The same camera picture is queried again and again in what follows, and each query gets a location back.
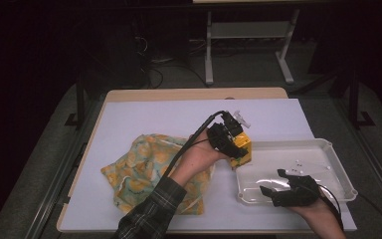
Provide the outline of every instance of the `white tabletop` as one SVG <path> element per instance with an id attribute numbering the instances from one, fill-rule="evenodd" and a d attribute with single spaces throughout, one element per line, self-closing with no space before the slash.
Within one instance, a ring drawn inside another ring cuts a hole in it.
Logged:
<path id="1" fill-rule="evenodd" d="M 141 134 L 188 137 L 217 111 L 240 111 L 252 125 L 245 129 L 252 141 L 313 139 L 298 100 L 106 103 L 58 229 L 64 232 L 114 231 L 123 214 L 113 205 L 112 189 L 100 169 L 128 152 L 130 144 Z M 205 213 L 174 216 L 168 232 L 287 233 L 309 229 L 298 215 L 284 208 L 244 205 L 238 201 L 237 193 L 235 172 L 226 161 L 217 162 L 204 196 Z M 346 204 L 342 203 L 341 209 L 345 229 L 355 230 Z"/>

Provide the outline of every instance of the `dark background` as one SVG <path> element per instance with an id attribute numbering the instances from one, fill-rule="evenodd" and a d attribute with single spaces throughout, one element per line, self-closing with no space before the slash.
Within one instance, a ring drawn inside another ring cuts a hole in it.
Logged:
<path id="1" fill-rule="evenodd" d="M 90 17 L 58 11 L 85 5 L 82 1 L 0 1 L 0 209 L 59 100 L 79 77 L 91 97 L 110 89 L 139 88 L 144 78 L 139 68 L 146 62 L 135 54 L 133 36 L 146 36 L 150 44 L 173 50 L 185 62 L 188 39 L 204 37 L 202 13 L 160 17 L 147 12 L 141 21 L 130 24 L 136 14 Z M 355 63 L 353 70 L 361 82 L 382 102 L 382 1 L 302 9 L 293 39 L 318 42 L 311 66 L 314 73 Z"/>

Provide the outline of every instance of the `crumpled fabric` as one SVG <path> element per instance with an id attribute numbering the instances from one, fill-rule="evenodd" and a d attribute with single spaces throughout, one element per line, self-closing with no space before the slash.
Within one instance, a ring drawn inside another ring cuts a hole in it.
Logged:
<path id="1" fill-rule="evenodd" d="M 113 188 L 114 205 L 123 213 L 128 213 L 144 201 L 186 141 L 185 138 L 156 133 L 141 135 L 132 143 L 128 153 L 102 168 L 101 173 Z M 176 214 L 200 215 L 204 212 L 203 194 L 213 171 L 214 166 L 198 173 L 186 184 L 187 194 Z"/>

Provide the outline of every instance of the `hand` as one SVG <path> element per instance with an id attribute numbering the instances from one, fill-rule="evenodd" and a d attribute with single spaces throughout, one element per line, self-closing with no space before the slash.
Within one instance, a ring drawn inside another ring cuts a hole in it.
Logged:
<path id="1" fill-rule="evenodd" d="M 229 158 L 227 155 L 214 149 L 207 138 L 207 129 L 204 129 L 195 139 L 195 142 L 198 143 L 192 145 L 184 152 L 179 165 L 169 176 L 179 185 L 185 186 L 188 180 L 195 174 L 206 170 L 217 160 Z"/>
<path id="2" fill-rule="evenodd" d="M 299 214 L 320 238 L 346 238 L 330 208 L 320 198 L 309 206 L 288 207 L 287 209 Z"/>

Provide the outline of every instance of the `white table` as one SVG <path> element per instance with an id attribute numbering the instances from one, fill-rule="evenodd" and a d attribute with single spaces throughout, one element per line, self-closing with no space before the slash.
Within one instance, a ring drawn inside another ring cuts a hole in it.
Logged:
<path id="1" fill-rule="evenodd" d="M 236 100 L 216 100 L 224 98 Z M 99 170 L 124 155 L 137 136 L 158 132 L 187 137 L 209 115 L 236 110 L 241 111 L 244 119 L 252 124 L 245 129 L 252 141 L 313 138 L 298 100 L 287 99 L 283 89 L 110 92 L 70 192 L 70 203 L 60 216 L 58 229 L 63 232 L 96 232 L 117 228 L 123 214 L 113 205 L 112 189 Z M 217 162 L 204 196 L 205 213 L 174 216 L 168 233 L 309 231 L 298 215 L 272 205 L 244 205 L 238 201 L 237 193 L 235 172 L 226 161 Z M 340 206 L 345 229 L 355 230 L 346 204 L 341 203 Z"/>

